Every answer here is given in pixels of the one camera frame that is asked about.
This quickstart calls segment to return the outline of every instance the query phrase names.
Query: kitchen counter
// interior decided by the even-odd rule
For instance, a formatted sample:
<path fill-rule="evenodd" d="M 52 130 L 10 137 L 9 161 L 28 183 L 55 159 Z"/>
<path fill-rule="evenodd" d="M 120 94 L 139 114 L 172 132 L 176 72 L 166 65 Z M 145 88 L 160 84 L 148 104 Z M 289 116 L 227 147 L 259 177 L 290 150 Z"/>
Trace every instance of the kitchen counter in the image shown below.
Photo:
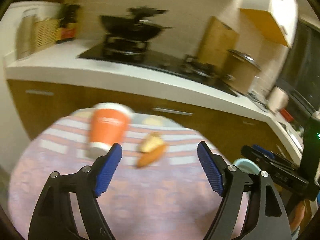
<path fill-rule="evenodd" d="M 283 143 L 295 163 L 301 153 L 278 123 L 288 124 L 279 114 L 265 113 L 247 97 L 220 90 L 178 76 L 127 64 L 79 59 L 77 56 L 97 41 L 75 40 L 15 61 L 4 57 L 7 79 L 61 83 L 162 98 L 211 108 L 266 122 Z"/>

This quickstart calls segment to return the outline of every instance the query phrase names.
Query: striped tablecloth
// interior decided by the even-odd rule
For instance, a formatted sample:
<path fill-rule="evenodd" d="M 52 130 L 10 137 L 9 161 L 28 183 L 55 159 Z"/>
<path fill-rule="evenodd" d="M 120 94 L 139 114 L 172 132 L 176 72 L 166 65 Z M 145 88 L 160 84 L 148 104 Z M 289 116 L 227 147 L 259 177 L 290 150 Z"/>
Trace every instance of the striped tablecloth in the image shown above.
<path fill-rule="evenodd" d="M 9 212 L 17 230 L 27 239 L 33 209 L 52 171 L 77 172 L 93 161 L 86 158 L 90 118 L 69 116 L 58 120 L 33 140 L 12 173 Z M 137 145 L 158 131 L 169 144 L 165 156 L 145 169 L 134 167 Z M 105 219 L 117 240 L 203 239 L 221 198 L 213 192 L 197 158 L 196 148 L 206 141 L 194 130 L 132 124 L 121 143 L 123 158 L 107 192 L 98 198 Z M 243 197 L 233 237 L 244 221 Z M 71 193 L 79 234 L 88 238 L 75 194 Z"/>

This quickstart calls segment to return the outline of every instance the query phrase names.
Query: backsplash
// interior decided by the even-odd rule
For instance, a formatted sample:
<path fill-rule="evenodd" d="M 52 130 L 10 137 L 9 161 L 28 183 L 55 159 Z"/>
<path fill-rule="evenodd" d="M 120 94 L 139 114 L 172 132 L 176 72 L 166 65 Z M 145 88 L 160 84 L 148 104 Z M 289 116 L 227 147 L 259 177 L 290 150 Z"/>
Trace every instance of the backsplash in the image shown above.
<path fill-rule="evenodd" d="M 194 55 L 211 16 L 229 25 L 240 34 L 237 50 L 245 52 L 261 65 L 260 86 L 272 87 L 288 52 L 288 48 L 265 40 L 244 14 L 238 9 L 241 0 L 78 0 L 84 7 L 81 39 L 102 40 L 105 31 L 99 15 L 127 15 L 129 7 L 147 5 L 151 8 L 169 10 L 152 18 L 164 30 L 150 40 L 150 49 L 183 58 Z"/>

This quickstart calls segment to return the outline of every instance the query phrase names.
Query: cutting board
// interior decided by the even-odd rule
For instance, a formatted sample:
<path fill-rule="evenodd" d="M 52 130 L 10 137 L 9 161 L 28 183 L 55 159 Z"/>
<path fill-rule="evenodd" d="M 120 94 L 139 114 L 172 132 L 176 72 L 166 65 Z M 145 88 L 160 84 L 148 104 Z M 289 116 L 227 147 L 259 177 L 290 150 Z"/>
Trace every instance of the cutting board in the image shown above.
<path fill-rule="evenodd" d="M 212 16 L 198 48 L 197 58 L 201 63 L 214 65 L 220 74 L 228 56 L 228 49 L 234 49 L 239 34 Z"/>

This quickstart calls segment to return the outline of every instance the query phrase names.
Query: bolt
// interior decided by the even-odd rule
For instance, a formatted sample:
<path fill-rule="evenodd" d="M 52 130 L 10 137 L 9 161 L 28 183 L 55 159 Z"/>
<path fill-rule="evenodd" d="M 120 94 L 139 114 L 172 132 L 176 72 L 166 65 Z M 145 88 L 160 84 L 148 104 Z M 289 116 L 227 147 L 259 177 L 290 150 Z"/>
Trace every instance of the bolt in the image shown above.
<path fill-rule="evenodd" d="M 50 177 L 51 178 L 56 178 L 58 177 L 59 173 L 57 171 L 51 172 Z"/>
<path fill-rule="evenodd" d="M 236 171 L 236 170 L 237 170 L 237 167 L 234 166 L 234 165 L 229 165 L 229 166 L 228 166 L 228 170 L 233 172 L 233 171 Z"/>
<path fill-rule="evenodd" d="M 81 170 L 82 170 L 82 172 L 89 172 L 89 171 L 91 171 L 91 167 L 90 166 L 84 166 Z"/>
<path fill-rule="evenodd" d="M 269 174 L 266 171 L 261 171 L 261 175 L 265 178 L 269 176 Z"/>

